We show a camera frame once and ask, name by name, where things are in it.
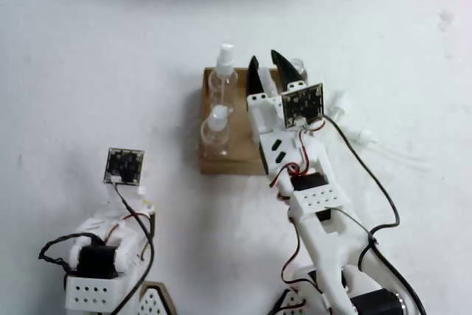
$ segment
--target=clear plastic bottle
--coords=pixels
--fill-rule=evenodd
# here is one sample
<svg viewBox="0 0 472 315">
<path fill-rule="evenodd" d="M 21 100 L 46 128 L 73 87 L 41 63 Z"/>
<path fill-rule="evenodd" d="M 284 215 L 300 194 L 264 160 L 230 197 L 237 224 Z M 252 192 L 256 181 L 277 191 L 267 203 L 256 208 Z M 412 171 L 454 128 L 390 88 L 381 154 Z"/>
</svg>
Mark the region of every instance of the clear plastic bottle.
<svg viewBox="0 0 472 315">
<path fill-rule="evenodd" d="M 228 107 L 215 105 L 209 116 L 201 123 L 200 135 L 205 158 L 218 158 L 228 155 L 228 115 Z"/>
<path fill-rule="evenodd" d="M 210 106 L 224 105 L 232 114 L 237 96 L 237 73 L 233 67 L 233 45 L 222 44 L 216 67 L 208 77 Z"/>
<path fill-rule="evenodd" d="M 305 81 L 305 84 L 308 84 L 308 74 L 305 69 L 303 60 L 298 58 L 292 58 L 290 60 L 290 63 L 292 63 L 292 66 L 294 66 L 298 73 L 302 76 L 303 80 Z"/>
</svg>

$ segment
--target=bottle cap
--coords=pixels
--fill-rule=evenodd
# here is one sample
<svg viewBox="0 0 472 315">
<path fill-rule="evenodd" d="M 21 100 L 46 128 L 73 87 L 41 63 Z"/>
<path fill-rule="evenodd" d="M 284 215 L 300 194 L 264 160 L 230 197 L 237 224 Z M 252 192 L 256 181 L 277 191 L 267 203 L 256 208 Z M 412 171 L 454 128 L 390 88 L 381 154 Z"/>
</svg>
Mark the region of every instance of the bottle cap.
<svg viewBox="0 0 472 315">
<path fill-rule="evenodd" d="M 228 124 L 229 109 L 224 105 L 216 105 L 208 116 L 208 126 L 212 131 L 222 131 Z"/>
</svg>

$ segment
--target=cardboard base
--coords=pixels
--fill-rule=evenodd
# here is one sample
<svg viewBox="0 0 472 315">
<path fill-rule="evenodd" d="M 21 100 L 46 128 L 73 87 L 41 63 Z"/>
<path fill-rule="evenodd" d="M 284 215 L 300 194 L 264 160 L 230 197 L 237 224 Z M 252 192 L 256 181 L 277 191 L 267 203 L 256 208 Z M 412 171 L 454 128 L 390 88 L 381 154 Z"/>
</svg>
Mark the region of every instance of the cardboard base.
<svg viewBox="0 0 472 315">
<path fill-rule="evenodd" d="M 205 68 L 201 90 L 201 121 L 210 110 L 208 77 L 213 68 Z M 246 73 L 245 68 L 235 69 L 238 75 L 235 111 L 229 118 L 229 153 L 219 159 L 203 157 L 203 145 L 200 138 L 200 172 L 207 174 L 229 175 L 265 175 L 260 160 L 259 149 L 252 140 L 252 131 L 246 109 Z M 278 82 L 276 69 L 271 69 L 273 79 Z"/>
</svg>

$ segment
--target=circuit board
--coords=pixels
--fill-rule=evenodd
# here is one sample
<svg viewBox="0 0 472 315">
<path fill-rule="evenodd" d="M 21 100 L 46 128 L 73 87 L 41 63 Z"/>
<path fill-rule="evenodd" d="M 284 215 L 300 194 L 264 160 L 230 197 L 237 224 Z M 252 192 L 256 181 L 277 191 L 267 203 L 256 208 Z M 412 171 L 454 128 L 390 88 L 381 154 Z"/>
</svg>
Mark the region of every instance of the circuit board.
<svg viewBox="0 0 472 315">
<path fill-rule="evenodd" d="M 306 124 L 319 120 L 324 113 L 323 84 L 316 84 L 282 95 L 285 127 L 296 125 L 296 121 L 305 118 Z"/>
<path fill-rule="evenodd" d="M 121 184 L 138 186 L 144 155 L 143 150 L 110 148 L 103 182 L 110 184 L 111 176 L 120 176 Z"/>
</svg>

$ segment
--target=white table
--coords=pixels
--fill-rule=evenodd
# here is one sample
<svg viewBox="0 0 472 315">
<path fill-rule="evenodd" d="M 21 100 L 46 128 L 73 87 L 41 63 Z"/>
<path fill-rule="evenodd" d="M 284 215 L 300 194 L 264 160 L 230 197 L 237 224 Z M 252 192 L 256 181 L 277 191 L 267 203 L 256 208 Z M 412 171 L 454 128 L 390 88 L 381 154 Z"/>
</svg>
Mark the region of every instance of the white table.
<svg viewBox="0 0 472 315">
<path fill-rule="evenodd" d="M 145 150 L 162 281 L 180 314 L 265 314 L 295 247 L 263 177 L 201 176 L 201 75 L 270 49 L 305 61 L 350 120 L 421 163 L 364 150 L 397 202 L 379 233 L 430 315 L 471 311 L 472 0 L 0 0 L 0 313 L 62 314 L 62 270 L 37 260 L 107 198 L 108 147 Z M 332 128 L 328 153 L 367 226 L 392 220 Z M 52 253 L 66 256 L 68 246 Z M 303 253 L 295 262 L 305 265 Z"/>
</svg>

